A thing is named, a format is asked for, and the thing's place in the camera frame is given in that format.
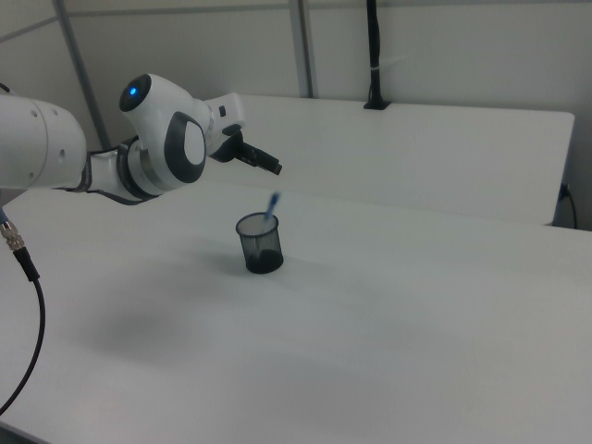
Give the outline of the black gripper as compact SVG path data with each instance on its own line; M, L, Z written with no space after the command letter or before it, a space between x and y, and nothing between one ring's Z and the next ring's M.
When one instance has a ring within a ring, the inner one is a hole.
M245 142L241 130L229 136L209 157L219 163L227 163L237 159L247 165L260 167L276 176L282 170L282 165L277 158L263 150L253 148Z

